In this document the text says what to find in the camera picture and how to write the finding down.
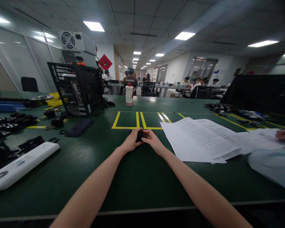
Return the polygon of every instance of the red decoration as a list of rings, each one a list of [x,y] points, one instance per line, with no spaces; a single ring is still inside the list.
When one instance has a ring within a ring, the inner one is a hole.
[[[99,60],[99,65],[105,69],[105,70],[108,70],[111,66],[112,66],[112,63],[111,61],[108,59],[108,57],[106,57],[106,55],[103,55],[101,57],[101,59]]]

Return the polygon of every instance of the ceiling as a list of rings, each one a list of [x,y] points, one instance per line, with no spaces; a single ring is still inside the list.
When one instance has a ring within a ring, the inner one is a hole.
[[[0,8],[26,17],[14,8],[20,9],[55,34],[80,31],[112,43],[129,67],[133,58],[139,58],[137,68],[154,59],[153,67],[189,51],[244,57],[285,52],[285,6],[275,0],[0,0]],[[105,32],[90,31],[83,21],[100,22]],[[196,35],[175,40],[182,31]],[[280,42],[247,47],[263,40]]]

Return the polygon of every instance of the green workbench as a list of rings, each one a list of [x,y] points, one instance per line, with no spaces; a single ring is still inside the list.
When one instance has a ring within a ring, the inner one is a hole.
[[[43,94],[2,92],[1,96],[32,98]],[[124,96],[105,97],[116,106],[97,111],[95,114],[99,117],[92,117],[95,122],[82,137],[66,138],[59,135],[59,128],[24,129],[4,139],[9,147],[15,148],[39,135],[46,141],[58,137],[60,150],[10,188],[0,191],[0,221],[55,218],[84,180],[122,144],[129,129],[138,125],[154,129],[162,143],[173,151],[160,129],[160,116],[166,122],[167,118],[171,122],[183,117],[206,118],[235,132],[245,131],[236,117],[222,118],[203,106],[205,102],[217,102],[215,100],[135,97],[133,105],[126,106]],[[40,118],[45,108],[47,106],[40,106],[23,112]],[[66,124],[79,119],[69,119]],[[49,120],[39,121],[37,125],[49,125]],[[264,125],[277,127],[270,123]],[[226,164],[186,164],[233,205],[285,202],[285,189],[252,170],[247,158],[240,155]],[[194,205],[170,167],[144,144],[122,159],[99,214],[189,208]]]

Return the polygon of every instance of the glass wall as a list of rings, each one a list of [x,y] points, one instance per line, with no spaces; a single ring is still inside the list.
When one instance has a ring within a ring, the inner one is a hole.
[[[59,38],[0,9],[0,62],[23,91],[21,78],[35,78],[39,92],[56,92],[47,62],[60,62]]]

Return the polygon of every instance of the fan grille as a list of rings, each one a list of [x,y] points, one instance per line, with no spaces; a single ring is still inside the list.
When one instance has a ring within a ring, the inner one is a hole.
[[[61,36],[63,44],[69,48],[72,49],[75,46],[75,40],[72,37],[72,35],[69,32],[64,32]]]

